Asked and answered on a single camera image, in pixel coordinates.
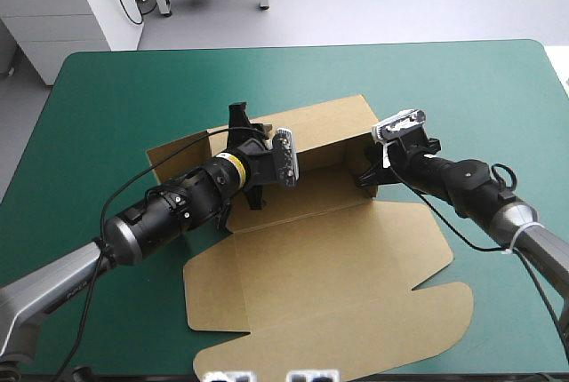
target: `cardboard flap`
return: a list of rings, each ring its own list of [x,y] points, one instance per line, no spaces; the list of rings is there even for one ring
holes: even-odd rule
[[[464,283],[377,298],[207,348],[194,372],[248,369],[272,382],[291,369],[337,369],[353,380],[443,353],[467,330],[473,306]]]
[[[186,303],[199,298],[207,312],[188,314],[194,330],[249,331],[233,236],[201,253],[184,267]]]
[[[239,368],[282,380],[290,369],[340,368],[352,379],[439,354],[468,328],[472,293],[463,283],[413,288],[452,259],[416,203],[366,201],[234,234],[184,267],[188,318],[221,329],[210,317],[218,308],[222,327],[237,329],[228,323],[243,320],[242,308],[219,306],[227,280],[212,273],[236,267],[251,335],[201,352],[196,374]]]
[[[255,117],[252,121],[272,124],[273,130],[278,127],[292,130],[296,151],[302,153],[362,134],[369,135],[378,119],[365,98],[355,95]],[[226,142],[227,134],[211,137],[212,154],[223,151]]]

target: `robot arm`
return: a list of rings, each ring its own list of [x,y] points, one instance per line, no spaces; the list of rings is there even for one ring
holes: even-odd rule
[[[202,166],[151,188],[145,197],[105,224],[105,244],[86,244],[76,251],[0,289],[0,380],[17,379],[14,363],[30,362],[42,321],[73,298],[92,279],[116,265],[134,265],[180,234],[218,217],[227,220],[231,199],[244,192],[252,209],[263,205],[262,186],[292,188],[298,164],[292,133],[250,123],[245,104],[229,107],[228,147]]]
[[[367,151],[372,166],[359,177],[359,185],[404,182],[422,195],[450,204],[502,248],[515,246],[565,299],[559,320],[569,340],[569,243],[540,224],[537,211],[513,193],[517,180],[509,168],[495,164],[491,169],[478,160],[454,163],[435,157],[440,143],[427,137],[425,121],[422,111],[406,110],[374,125],[376,145]],[[508,171],[511,186],[496,167]]]

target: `black joint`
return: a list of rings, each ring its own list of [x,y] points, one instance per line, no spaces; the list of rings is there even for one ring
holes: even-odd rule
[[[92,241],[99,247],[101,255],[108,259],[112,267],[116,266],[115,258],[113,257],[113,248],[108,245],[101,237],[94,237]]]

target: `white cable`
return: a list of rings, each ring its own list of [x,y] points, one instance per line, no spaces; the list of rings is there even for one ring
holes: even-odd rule
[[[503,251],[502,253],[505,255],[512,254],[514,247],[516,247],[517,238],[529,227],[542,227],[542,228],[544,228],[544,226],[542,224],[540,224],[539,222],[528,222],[527,224],[523,224],[520,228],[517,229],[516,233],[512,237],[512,241],[509,244],[509,247],[505,251]]]

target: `silver arm segment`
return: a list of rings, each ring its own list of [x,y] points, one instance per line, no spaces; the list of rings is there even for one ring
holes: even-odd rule
[[[0,363],[33,360],[41,323],[87,285],[99,255],[86,244],[0,289]]]

